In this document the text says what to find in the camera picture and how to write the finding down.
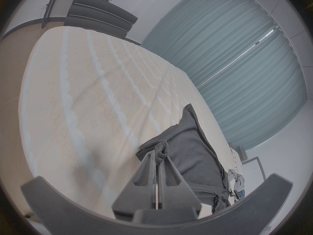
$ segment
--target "curtain fold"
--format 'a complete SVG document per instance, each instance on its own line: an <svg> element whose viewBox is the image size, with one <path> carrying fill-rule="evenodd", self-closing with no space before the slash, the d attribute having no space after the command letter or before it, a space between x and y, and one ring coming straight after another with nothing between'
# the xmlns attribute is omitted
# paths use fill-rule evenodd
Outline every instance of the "curtain fold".
<svg viewBox="0 0 313 235"><path fill-rule="evenodd" d="M185 71L199 86L274 27L252 0L183 0L141 46ZM280 131L307 100L297 58L279 30L199 92L226 140L246 150Z"/></svg>

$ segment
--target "bed sheet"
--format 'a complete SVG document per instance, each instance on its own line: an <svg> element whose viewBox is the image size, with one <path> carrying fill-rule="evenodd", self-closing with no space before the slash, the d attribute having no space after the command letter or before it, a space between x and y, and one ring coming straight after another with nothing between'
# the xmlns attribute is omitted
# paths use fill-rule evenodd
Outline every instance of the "bed sheet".
<svg viewBox="0 0 313 235"><path fill-rule="evenodd" d="M220 127L185 72L133 43L56 27L34 46L22 81L25 157L34 177L114 218L111 205L139 166L138 147L177 124L189 103L224 169L234 168Z"/></svg>

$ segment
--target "gray garment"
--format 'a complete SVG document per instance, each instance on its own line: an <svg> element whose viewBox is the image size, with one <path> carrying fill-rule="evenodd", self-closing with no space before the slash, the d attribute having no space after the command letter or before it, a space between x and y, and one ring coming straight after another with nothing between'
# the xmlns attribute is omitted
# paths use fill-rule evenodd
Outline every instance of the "gray garment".
<svg viewBox="0 0 313 235"><path fill-rule="evenodd" d="M166 153L199 200L213 206L212 213L230 206L227 174L191 104L184 108L178 124L139 147L138 159L142 161L158 143L167 143Z"/></svg>
<svg viewBox="0 0 313 235"><path fill-rule="evenodd" d="M242 191L245 188L245 179L244 176L241 174L237 174L234 169L228 170L228 182L235 179L234 190Z"/></svg>

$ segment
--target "floor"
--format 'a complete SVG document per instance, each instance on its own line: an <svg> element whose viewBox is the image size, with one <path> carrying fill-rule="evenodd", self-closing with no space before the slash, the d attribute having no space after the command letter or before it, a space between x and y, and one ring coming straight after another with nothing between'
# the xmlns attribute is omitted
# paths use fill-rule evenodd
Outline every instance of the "floor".
<svg viewBox="0 0 313 235"><path fill-rule="evenodd" d="M24 156L18 121L18 99L29 55L48 29L62 22L19 29L0 42L0 183L22 214L30 213L20 186L33 178Z"/></svg>

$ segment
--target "wall outlet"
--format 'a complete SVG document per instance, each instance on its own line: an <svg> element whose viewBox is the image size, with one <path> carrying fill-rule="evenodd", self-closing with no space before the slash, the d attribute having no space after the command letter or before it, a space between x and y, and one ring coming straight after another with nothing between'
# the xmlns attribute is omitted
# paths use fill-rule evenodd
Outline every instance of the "wall outlet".
<svg viewBox="0 0 313 235"><path fill-rule="evenodd" d="M47 3L43 3L43 4L41 5L41 9L44 9L47 5L48 5Z"/></svg>

